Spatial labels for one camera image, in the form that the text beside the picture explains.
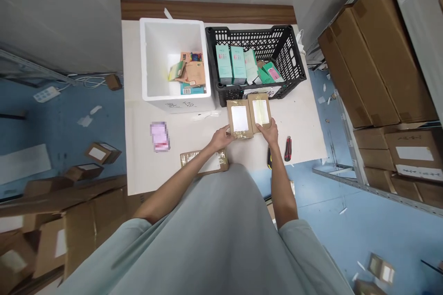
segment person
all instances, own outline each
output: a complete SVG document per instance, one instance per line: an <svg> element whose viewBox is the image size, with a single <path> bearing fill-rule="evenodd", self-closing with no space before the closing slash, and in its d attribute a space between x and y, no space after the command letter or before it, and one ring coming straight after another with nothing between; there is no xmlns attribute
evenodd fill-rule
<svg viewBox="0 0 443 295"><path fill-rule="evenodd" d="M353 294L309 224L299 220L274 119L268 129L257 127L272 155L277 229L242 165L194 178L233 141L228 127L87 258L60 294Z"/></svg>

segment teal product box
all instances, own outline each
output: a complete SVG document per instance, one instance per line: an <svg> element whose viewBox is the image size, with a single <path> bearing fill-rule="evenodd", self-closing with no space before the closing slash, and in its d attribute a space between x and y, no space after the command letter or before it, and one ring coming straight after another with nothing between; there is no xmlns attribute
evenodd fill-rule
<svg viewBox="0 0 443 295"><path fill-rule="evenodd" d="M216 45L218 79L223 85L232 84L231 57L228 45Z"/></svg>
<svg viewBox="0 0 443 295"><path fill-rule="evenodd" d="M233 73L233 85L242 85L246 82L245 55L243 47L231 46L231 61Z"/></svg>
<svg viewBox="0 0 443 295"><path fill-rule="evenodd" d="M182 95L184 94L202 94L204 93L204 85L192 87L188 83L181 83L180 92Z"/></svg>
<svg viewBox="0 0 443 295"><path fill-rule="evenodd" d="M285 81L272 62L268 62L267 64L265 64L263 66L263 69L272 77L272 79L276 83L281 83Z"/></svg>

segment small cardboard box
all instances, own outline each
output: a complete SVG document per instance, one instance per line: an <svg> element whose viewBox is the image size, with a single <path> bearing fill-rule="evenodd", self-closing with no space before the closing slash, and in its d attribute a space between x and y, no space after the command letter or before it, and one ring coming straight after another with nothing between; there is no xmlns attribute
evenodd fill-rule
<svg viewBox="0 0 443 295"><path fill-rule="evenodd" d="M102 171L103 167L96 164L77 165L68 169L64 177L74 182L89 180L99 176Z"/></svg>
<svg viewBox="0 0 443 295"><path fill-rule="evenodd" d="M195 156L197 156L200 151L192 151L182 153L180 155L180 163L183 167ZM212 173L218 173L221 171L227 171L229 169L229 162L227 160L226 150L221 149L214 153L214 155L209 158L209 160L203 165L203 167L198 172L198 176L208 175Z"/></svg>
<svg viewBox="0 0 443 295"><path fill-rule="evenodd" d="M233 85L243 85L246 82L246 66L243 47L231 46L231 61L233 72Z"/></svg>
<svg viewBox="0 0 443 295"><path fill-rule="evenodd" d="M268 129L271 126L271 109L269 108L268 94L248 94L249 111L251 113L252 132L259 133L255 124Z"/></svg>
<svg viewBox="0 0 443 295"><path fill-rule="evenodd" d="M105 82L109 90L112 91L120 90L123 87L119 77L115 74L105 76Z"/></svg>
<svg viewBox="0 0 443 295"><path fill-rule="evenodd" d="M221 84L232 84L231 56L228 45L216 45L218 78Z"/></svg>
<svg viewBox="0 0 443 295"><path fill-rule="evenodd" d="M233 135L235 139L254 137L249 102L247 100L228 100L227 114L231 126L231 135Z"/></svg>
<svg viewBox="0 0 443 295"><path fill-rule="evenodd" d="M65 263L66 237L63 219L42 225L40 234L33 278L38 278Z"/></svg>
<svg viewBox="0 0 443 295"><path fill-rule="evenodd" d="M443 182L441 128L404 130L385 136L399 174Z"/></svg>
<svg viewBox="0 0 443 295"><path fill-rule="evenodd" d="M0 234L0 294L9 294L35 269L36 254L22 232Z"/></svg>
<svg viewBox="0 0 443 295"><path fill-rule="evenodd" d="M365 167L395 171L389 150L359 149Z"/></svg>
<svg viewBox="0 0 443 295"><path fill-rule="evenodd" d="M377 256L376 254L371 253L371 256L369 258L368 270L380 281L392 285L395 273L394 268L391 264Z"/></svg>
<svg viewBox="0 0 443 295"><path fill-rule="evenodd" d="M392 184L393 172L370 167L365 167L364 170L370 187L395 194Z"/></svg>
<svg viewBox="0 0 443 295"><path fill-rule="evenodd" d="M121 151L106 143L92 143L84 154L103 165L112 164L116 161Z"/></svg>

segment white paper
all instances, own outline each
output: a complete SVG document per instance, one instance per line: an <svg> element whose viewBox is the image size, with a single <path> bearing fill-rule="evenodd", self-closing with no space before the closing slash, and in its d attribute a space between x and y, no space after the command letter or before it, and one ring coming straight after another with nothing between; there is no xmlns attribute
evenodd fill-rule
<svg viewBox="0 0 443 295"><path fill-rule="evenodd" d="M102 160L102 159L105 157L106 152L103 152L102 150L99 150L99 149L93 147L93 148L89 151L89 155L90 155L90 156L93 156L93 157L96 158L96 159Z"/></svg>
<svg viewBox="0 0 443 295"><path fill-rule="evenodd" d="M55 257L60 257L61 255L66 254L66 238L65 238L65 230L59 230L57 233L57 244L55 245Z"/></svg>
<svg viewBox="0 0 443 295"><path fill-rule="evenodd" d="M265 100L253 100L255 123L263 125L269 123L268 105Z"/></svg>
<svg viewBox="0 0 443 295"><path fill-rule="evenodd" d="M234 126L234 132L236 131L248 131L248 114L246 112L246 106L233 106L231 107L232 124Z"/></svg>
<svg viewBox="0 0 443 295"><path fill-rule="evenodd" d="M18 254L17 251L9 250L3 256L0 257L0 262L14 273L21 272L28 264L25 260Z"/></svg>
<svg viewBox="0 0 443 295"><path fill-rule="evenodd" d="M12 182L30 175L49 171L46 144L0 156L0 184Z"/></svg>
<svg viewBox="0 0 443 295"><path fill-rule="evenodd" d="M428 147L395 147L401 159L434 161Z"/></svg>
<svg viewBox="0 0 443 295"><path fill-rule="evenodd" d="M414 167L408 165L395 165L395 167L399 174L443 182L443 170L438 168Z"/></svg>
<svg viewBox="0 0 443 295"><path fill-rule="evenodd" d="M96 164L88 164L88 165L81 165L81 166L78 166L78 168L81 168L81 169L83 169L83 170L85 170L85 171L88 171L88 170L90 170L90 169L96 169L96 168L99 168L99 166L97 166Z"/></svg>
<svg viewBox="0 0 443 295"><path fill-rule="evenodd" d="M0 218L0 233L23 227L23 216Z"/></svg>

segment cardboard box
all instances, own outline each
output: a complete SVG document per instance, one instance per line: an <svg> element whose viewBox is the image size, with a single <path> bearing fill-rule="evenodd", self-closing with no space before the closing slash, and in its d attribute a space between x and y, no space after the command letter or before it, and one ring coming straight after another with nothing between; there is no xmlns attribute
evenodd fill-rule
<svg viewBox="0 0 443 295"><path fill-rule="evenodd" d="M437 120L396 6L396 0L357 0L352 11L400 121Z"/></svg>
<svg viewBox="0 0 443 295"><path fill-rule="evenodd" d="M377 256L376 254L371 253L371 256L369 258L368 271L371 272L380 281L386 282L390 285L392 285L394 281L394 268L391 264Z"/></svg>
<svg viewBox="0 0 443 295"><path fill-rule="evenodd" d="M84 154L103 165L116 161L121 151L106 143L92 143Z"/></svg>
<svg viewBox="0 0 443 295"><path fill-rule="evenodd" d="M116 91L116 90L120 90L121 88L123 88L119 77L115 74L105 76L105 82L106 82L109 90Z"/></svg>
<svg viewBox="0 0 443 295"><path fill-rule="evenodd" d="M243 85L246 82L245 55L243 47L231 46L231 61L233 85Z"/></svg>
<svg viewBox="0 0 443 295"><path fill-rule="evenodd" d="M370 167L365 167L364 170L370 187L393 194L396 193L395 187L392 184L393 172Z"/></svg>
<svg viewBox="0 0 443 295"><path fill-rule="evenodd" d="M399 174L443 182L441 128L405 130L385 137Z"/></svg>
<svg viewBox="0 0 443 295"><path fill-rule="evenodd" d="M216 45L218 79L220 84L232 84L231 55L228 45Z"/></svg>
<svg viewBox="0 0 443 295"><path fill-rule="evenodd" d="M365 105L363 105L363 101L357 91L351 73L346 66L345 60L340 53L330 27L318 38L318 43L328 63L332 82L334 82L343 100L353 127L359 128L372 125L371 119L369 119L368 112L366 111Z"/></svg>
<svg viewBox="0 0 443 295"><path fill-rule="evenodd" d="M231 126L231 135L233 135L235 139L254 137L254 131L251 124L251 112L247 100L228 100L227 114Z"/></svg>
<svg viewBox="0 0 443 295"><path fill-rule="evenodd" d="M389 150L359 149L365 167L395 171Z"/></svg>
<svg viewBox="0 0 443 295"><path fill-rule="evenodd" d="M103 167L96 164L77 165L68 169L64 174L64 177L67 177L74 182L89 180L99 176L103 169Z"/></svg>
<svg viewBox="0 0 443 295"><path fill-rule="evenodd" d="M391 178L391 181L397 195L413 201L423 202L417 184L415 183L416 180L395 175Z"/></svg>
<svg viewBox="0 0 443 295"><path fill-rule="evenodd" d="M397 111L372 60L352 9L345 7L331 27L372 124L382 127L399 123Z"/></svg>
<svg viewBox="0 0 443 295"><path fill-rule="evenodd" d="M60 218L42 225L40 232L36 270L33 278L41 277L65 263L66 242L63 219Z"/></svg>
<svg viewBox="0 0 443 295"><path fill-rule="evenodd" d="M271 126L271 109L267 93L248 94L249 112L251 113L252 132L259 133L255 124L268 129Z"/></svg>
<svg viewBox="0 0 443 295"><path fill-rule="evenodd" d="M387 295L375 283L363 280L355 281L354 293L357 295Z"/></svg>
<svg viewBox="0 0 443 295"><path fill-rule="evenodd" d="M180 155L180 163L183 167L190 160L192 160L200 151L192 151L182 153ZM227 159L227 154L225 149L221 149L209 158L209 160L203 165L203 167L198 172L198 176L208 175L212 173L218 173L221 171L227 171L229 169L229 162Z"/></svg>
<svg viewBox="0 0 443 295"><path fill-rule="evenodd" d="M20 231L0 234L0 294L8 294L35 269L36 254Z"/></svg>

